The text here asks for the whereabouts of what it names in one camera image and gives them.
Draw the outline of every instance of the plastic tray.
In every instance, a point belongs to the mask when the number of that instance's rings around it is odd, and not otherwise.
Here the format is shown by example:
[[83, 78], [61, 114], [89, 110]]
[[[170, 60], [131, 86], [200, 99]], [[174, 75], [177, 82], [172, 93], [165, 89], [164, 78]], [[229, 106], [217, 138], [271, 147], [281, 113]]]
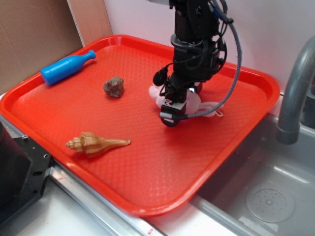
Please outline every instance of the plastic tray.
[[[89, 50], [96, 59], [80, 72], [53, 86], [38, 73], [3, 97], [0, 112], [102, 196], [139, 216], [163, 214], [187, 202], [280, 95], [272, 77], [243, 68], [221, 109], [223, 117], [192, 118], [169, 128], [158, 117], [148, 89], [153, 75], [171, 62], [171, 47], [117, 35], [74, 54]], [[227, 63], [204, 84], [202, 101], [221, 101], [234, 72], [235, 65]], [[125, 81], [121, 98], [103, 90], [114, 76]], [[89, 159], [65, 146], [81, 132], [131, 144]]]

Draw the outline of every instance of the brown rock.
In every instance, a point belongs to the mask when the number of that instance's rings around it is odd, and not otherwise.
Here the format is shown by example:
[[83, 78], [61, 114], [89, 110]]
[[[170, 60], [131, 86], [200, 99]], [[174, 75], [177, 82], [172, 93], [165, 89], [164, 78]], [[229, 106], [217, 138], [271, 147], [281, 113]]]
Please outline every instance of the brown rock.
[[115, 76], [104, 83], [104, 91], [108, 96], [121, 97], [124, 92], [124, 80]]

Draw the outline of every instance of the tray rim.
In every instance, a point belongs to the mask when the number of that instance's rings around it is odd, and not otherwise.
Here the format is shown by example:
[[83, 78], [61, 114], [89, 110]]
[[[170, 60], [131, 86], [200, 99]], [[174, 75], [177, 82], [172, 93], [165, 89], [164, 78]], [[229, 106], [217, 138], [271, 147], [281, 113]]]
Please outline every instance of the tray rim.
[[[157, 56], [169, 57], [170, 59], [173, 57], [173, 48], [169, 46], [165, 46], [162, 44], [158, 44], [155, 42], [151, 42], [148, 40], [136, 38], [129, 35], [113, 35], [101, 38], [90, 45], [87, 45], [84, 48], [79, 49], [78, 51], [72, 53], [71, 55], [82, 55], [87, 53], [89, 50], [94, 50], [95, 52], [107, 46], [114, 45], [127, 45], [128, 47], [132, 47], [135, 49], [139, 49], [141, 51], [145, 51], [147, 53], [152, 53]], [[236, 69], [236, 65], [232, 63], [226, 62], [224, 67], [222, 68], [220, 74], [229, 75], [230, 77], [234, 77]], [[246, 78], [246, 76], [242, 76], [242, 74], [251, 74], [254, 78], [260, 79], [259, 83], [261, 87], [257, 86], [256, 80], [250, 80]], [[280, 87], [275, 79], [264, 73], [257, 70], [253, 70], [247, 67], [241, 68], [241, 76], [240, 81], [243, 81], [247, 84], [254, 85], [264, 91], [267, 97], [266, 103], [260, 108], [259, 112], [257, 112], [250, 120], [248, 124], [246, 124], [241, 132], [239, 132], [230, 143], [233, 143], [236, 147], [246, 138], [246, 136], [254, 129], [254, 127], [263, 119], [263, 117], [268, 113], [268, 111], [273, 107], [273, 105], [277, 102], [280, 96]], [[28, 134], [30, 137], [35, 139], [40, 145], [45, 148], [49, 148], [48, 151], [52, 153], [52, 156], [65, 157], [66, 155], [58, 149], [53, 148], [47, 140], [42, 138], [40, 134], [38, 134], [31, 127], [28, 127], [27, 124], [23, 123], [16, 116], [10, 113], [10, 107], [14, 104], [19, 97], [36, 88], [37, 86], [43, 84], [44, 81], [41, 78], [40, 73], [36, 73], [35, 75], [29, 77], [25, 81], [21, 82], [17, 86], [10, 89], [0, 100], [0, 114], [2, 114], [8, 121], [10, 121], [13, 125], [19, 128], [22, 132]], [[200, 173], [200, 178], [198, 181], [190, 184], [187, 189], [180, 195], [179, 197], [173, 199], [167, 204], [159, 205], [159, 206], [151, 206], [151, 207], [141, 207], [139, 209], [138, 205], [131, 203], [126, 197], [118, 194], [114, 189], [112, 189], [106, 183], [100, 181], [95, 178], [91, 173], [82, 170], [76, 166], [73, 166], [70, 162], [70, 157], [66, 157], [63, 162], [60, 163], [59, 158], [57, 162], [59, 162], [62, 166], [65, 166], [69, 171], [82, 179], [86, 184], [90, 185], [94, 190], [96, 190], [103, 197], [107, 198], [113, 204], [117, 205], [121, 209], [138, 216], [148, 217], [161, 215], [168, 211], [171, 211], [182, 204], [186, 203], [201, 187], [201, 184], [204, 183], [208, 178], [211, 177], [211, 174], [221, 165], [222, 157], [225, 159], [232, 153], [232, 151], [228, 148], [223, 149], [213, 160], [209, 163], [208, 166], [210, 168], [205, 168], [204, 171]]]

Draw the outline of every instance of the faucet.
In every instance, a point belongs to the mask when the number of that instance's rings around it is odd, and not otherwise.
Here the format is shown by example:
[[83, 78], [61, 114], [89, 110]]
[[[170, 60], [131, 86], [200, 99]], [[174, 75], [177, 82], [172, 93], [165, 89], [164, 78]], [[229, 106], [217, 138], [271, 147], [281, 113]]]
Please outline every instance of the faucet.
[[300, 122], [315, 128], [315, 36], [300, 52], [281, 105], [276, 139], [282, 144], [298, 140]]

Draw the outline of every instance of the white wall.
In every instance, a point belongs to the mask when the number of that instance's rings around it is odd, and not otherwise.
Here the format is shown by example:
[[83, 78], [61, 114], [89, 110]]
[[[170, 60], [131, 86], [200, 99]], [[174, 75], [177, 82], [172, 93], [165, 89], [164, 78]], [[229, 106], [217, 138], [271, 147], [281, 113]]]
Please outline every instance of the white wall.
[[[226, 0], [243, 50], [243, 66], [275, 77], [282, 90], [294, 62], [315, 35], [315, 0]], [[170, 45], [174, 10], [147, 0], [104, 0], [114, 34], [129, 34]], [[231, 32], [228, 61], [236, 63]]]

